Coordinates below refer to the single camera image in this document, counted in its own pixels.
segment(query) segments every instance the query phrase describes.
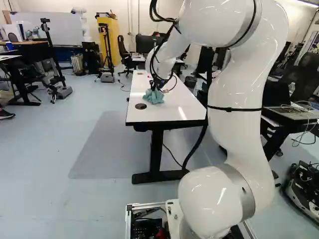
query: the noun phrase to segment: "black strap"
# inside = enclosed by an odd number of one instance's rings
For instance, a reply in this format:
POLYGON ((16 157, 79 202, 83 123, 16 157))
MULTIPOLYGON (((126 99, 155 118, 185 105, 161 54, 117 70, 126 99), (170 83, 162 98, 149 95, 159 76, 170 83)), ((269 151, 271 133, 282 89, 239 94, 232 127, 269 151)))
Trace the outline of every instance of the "black strap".
POLYGON ((241 109, 241 108, 231 108, 231 107, 216 107, 216 106, 207 106, 210 109, 232 112, 232 111, 244 111, 244 112, 252 112, 252 111, 261 111, 263 108, 256 109, 241 109))
POLYGON ((177 21, 177 22, 174 22, 174 23, 173 23, 173 26, 174 26, 174 28, 181 34, 179 28, 176 26, 177 24, 178 24, 178 21, 177 21))
POLYGON ((257 11, 255 0, 254 0, 253 2, 254 2, 254 12, 253 12, 253 16, 252 16, 252 18, 251 18, 251 21, 250 21, 250 23, 249 23, 249 25, 248 25, 248 28, 246 29, 246 31, 244 32, 244 34, 243 34, 235 43, 233 43, 233 44, 231 44, 231 45, 229 45, 229 46, 225 46, 225 48, 229 48, 229 47, 232 47, 232 46, 236 45, 236 44, 237 44, 238 42, 240 42, 241 39, 243 39, 244 36, 246 36, 246 34, 249 32, 249 29, 251 28, 251 26, 252 26, 252 24, 253 24, 253 22, 254 22, 254 20, 255 20, 256 11, 257 11))

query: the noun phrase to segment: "person's foot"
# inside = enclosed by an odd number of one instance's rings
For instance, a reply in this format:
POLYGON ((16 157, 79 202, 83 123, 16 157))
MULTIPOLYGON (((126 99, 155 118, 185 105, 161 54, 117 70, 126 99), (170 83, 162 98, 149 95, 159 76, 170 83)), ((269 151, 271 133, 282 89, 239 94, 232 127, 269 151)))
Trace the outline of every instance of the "person's foot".
POLYGON ((0 110, 0 120, 12 118, 12 117, 15 117, 15 114, 11 114, 5 110, 0 110))

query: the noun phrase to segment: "teal cloth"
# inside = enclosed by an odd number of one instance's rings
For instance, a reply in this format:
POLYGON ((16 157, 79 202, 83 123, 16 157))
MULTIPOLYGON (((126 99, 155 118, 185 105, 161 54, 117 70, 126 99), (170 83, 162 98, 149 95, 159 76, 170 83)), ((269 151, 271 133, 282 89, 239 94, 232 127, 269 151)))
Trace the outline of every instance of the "teal cloth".
POLYGON ((152 103, 153 105, 164 103, 163 98, 164 94, 160 92, 158 89, 155 89, 154 91, 148 89, 145 92, 145 95, 143 95, 143 99, 152 103))

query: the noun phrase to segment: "robotic arm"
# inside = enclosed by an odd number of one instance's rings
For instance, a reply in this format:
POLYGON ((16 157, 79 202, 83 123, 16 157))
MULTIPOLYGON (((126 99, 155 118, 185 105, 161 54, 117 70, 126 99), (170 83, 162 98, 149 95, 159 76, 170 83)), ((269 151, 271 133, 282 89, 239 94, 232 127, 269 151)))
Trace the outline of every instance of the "robotic arm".
POLYGON ((288 20, 273 0, 184 0, 170 30, 167 43, 146 62, 159 87, 189 43, 231 50, 228 66, 208 92, 209 129, 227 150, 227 160, 186 174, 178 188, 180 238, 219 238, 266 208, 274 195, 260 117, 264 84, 286 43, 288 20))

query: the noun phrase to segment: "black table leg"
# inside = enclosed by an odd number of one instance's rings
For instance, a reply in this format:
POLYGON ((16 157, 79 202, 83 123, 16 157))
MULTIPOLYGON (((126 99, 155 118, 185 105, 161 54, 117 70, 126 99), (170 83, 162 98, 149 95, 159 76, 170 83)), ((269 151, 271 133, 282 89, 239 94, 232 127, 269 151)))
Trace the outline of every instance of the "black table leg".
POLYGON ((291 130, 288 127, 283 126, 276 130, 267 140, 267 143, 264 145, 264 152, 268 161, 280 150, 280 146, 284 143, 290 132, 291 130))
POLYGON ((181 76, 181 64, 178 64, 178 71, 177 71, 177 76, 180 78, 181 76))
POLYGON ((150 171, 134 174, 132 184, 179 180, 187 173, 182 170, 160 171, 163 134, 163 130, 152 131, 150 171))
POLYGON ((28 98, 28 89, 24 85, 23 78, 15 65, 9 64, 7 66, 8 71, 11 74, 11 80, 15 84, 19 91, 19 95, 9 101, 9 105, 19 105, 19 106, 39 106, 40 102, 31 102, 28 98))

